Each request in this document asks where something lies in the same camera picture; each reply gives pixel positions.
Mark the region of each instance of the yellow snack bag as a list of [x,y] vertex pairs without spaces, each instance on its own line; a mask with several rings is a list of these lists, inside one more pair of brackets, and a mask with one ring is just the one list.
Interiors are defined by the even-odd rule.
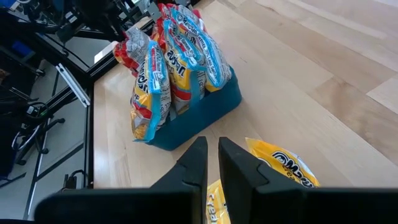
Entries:
[[[314,174],[303,160],[293,152],[264,141],[246,138],[249,151],[274,170],[302,184],[304,187],[319,187]],[[206,216],[208,223],[230,223],[221,180],[207,188]]]
[[220,47],[191,18],[173,8],[170,11],[171,20],[178,26],[180,32],[185,34],[205,56],[205,88],[210,92],[222,89],[230,81],[232,73]]
[[131,128],[135,141],[148,142],[165,123],[171,105],[170,82],[157,42],[147,46],[131,98]]
[[163,24],[173,105],[182,114],[205,96],[206,68],[198,63],[203,54],[178,31],[177,25],[169,19]]
[[221,180],[217,180],[207,187],[206,216],[207,224],[210,223],[231,223],[226,209],[223,187]]
[[317,178],[304,161],[293,152],[256,139],[246,138],[246,144],[252,155],[288,178],[304,187],[320,186]]

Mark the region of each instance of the metal rod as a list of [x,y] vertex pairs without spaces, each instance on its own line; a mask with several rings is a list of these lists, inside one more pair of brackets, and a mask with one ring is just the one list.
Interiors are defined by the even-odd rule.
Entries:
[[72,89],[72,91],[76,94],[77,98],[80,100],[82,105],[86,108],[90,105],[90,99],[85,93],[84,89],[79,85],[76,79],[70,75],[67,69],[60,63],[55,67],[58,72],[61,74],[62,78],[66,81],[68,86]]

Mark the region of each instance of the wood grain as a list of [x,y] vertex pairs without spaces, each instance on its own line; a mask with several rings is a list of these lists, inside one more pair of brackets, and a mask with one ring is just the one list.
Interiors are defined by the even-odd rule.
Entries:
[[[391,12],[398,9],[370,1],[355,15],[345,11],[354,10],[352,2],[344,1],[196,5],[243,96],[235,110],[197,134],[208,141],[209,184],[220,177],[218,138],[227,136],[245,149],[249,137],[298,154],[322,186],[398,186],[398,41],[388,20],[397,19]],[[377,22],[366,17],[384,11]],[[118,65],[95,83],[95,187],[150,186],[196,138],[171,152],[133,142],[134,80]]]
[[367,93],[396,74],[395,71],[357,54],[329,39],[328,36],[281,16],[275,10],[255,1],[246,1],[237,12],[363,93]]
[[398,114],[338,77],[322,84],[310,96],[398,165]]
[[370,91],[368,96],[398,114],[398,75]]

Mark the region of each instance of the white label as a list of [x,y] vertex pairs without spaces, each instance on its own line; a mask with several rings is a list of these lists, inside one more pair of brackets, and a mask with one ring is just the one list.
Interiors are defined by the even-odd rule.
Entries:
[[30,106],[30,107],[27,109],[26,113],[32,114],[33,110],[35,110],[35,108],[34,108],[33,106]]
[[160,89],[160,81],[163,77],[163,74],[160,71],[153,71],[152,74],[154,75],[154,89],[159,90]]
[[65,14],[65,18],[68,19],[70,23],[75,22],[77,20],[77,17],[74,16],[72,12],[67,12]]

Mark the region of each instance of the snack bag on table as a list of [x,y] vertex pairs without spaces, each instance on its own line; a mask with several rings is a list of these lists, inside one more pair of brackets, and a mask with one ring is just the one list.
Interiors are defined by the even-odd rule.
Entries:
[[191,11],[183,5],[174,5],[171,3],[167,4],[158,3],[157,7],[159,8],[162,17],[160,17],[155,22],[152,35],[150,38],[159,44],[163,52],[165,52],[163,21],[171,18],[171,11],[170,11],[171,8],[176,9],[177,11],[189,17],[202,31],[206,32],[205,24],[200,17],[200,12],[197,9]]
[[165,123],[171,104],[163,52],[149,41],[131,98],[131,127],[136,141],[149,142]]
[[126,40],[116,44],[113,55],[119,63],[131,70],[134,77],[137,77],[137,70],[145,60],[150,38],[137,27],[128,29],[126,36]]
[[174,8],[170,11],[171,20],[178,25],[180,32],[185,34],[205,56],[206,89],[210,92],[222,89],[231,79],[232,73],[218,44],[188,16]]
[[164,37],[173,104],[176,112],[182,114],[205,95],[206,68],[201,65],[204,58],[169,19],[164,21]]
[[[320,184],[301,158],[281,147],[264,141],[246,138],[252,155],[268,166],[304,187],[319,187]],[[217,180],[207,188],[207,223],[230,223],[221,181]]]

